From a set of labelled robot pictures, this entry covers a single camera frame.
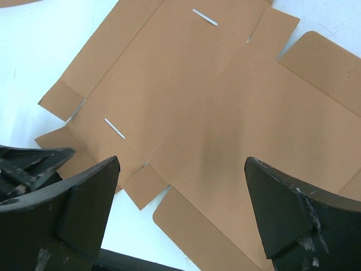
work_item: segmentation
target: flattened cardboard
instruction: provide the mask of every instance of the flattened cardboard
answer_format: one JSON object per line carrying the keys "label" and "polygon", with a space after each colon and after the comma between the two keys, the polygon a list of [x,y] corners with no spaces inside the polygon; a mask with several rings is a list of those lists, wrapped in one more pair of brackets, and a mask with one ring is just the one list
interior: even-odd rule
{"label": "flattened cardboard", "polygon": [[333,193],[361,189],[360,59],[307,33],[277,61],[299,20],[269,2],[122,0],[40,103],[66,119],[86,98],[37,140],[78,150],[64,174],[117,155],[140,209],[172,186],[154,220],[202,270],[272,268],[247,156]]}
{"label": "flattened cardboard", "polygon": [[0,8],[2,7],[15,7],[24,4],[37,2],[40,0],[0,0]]}

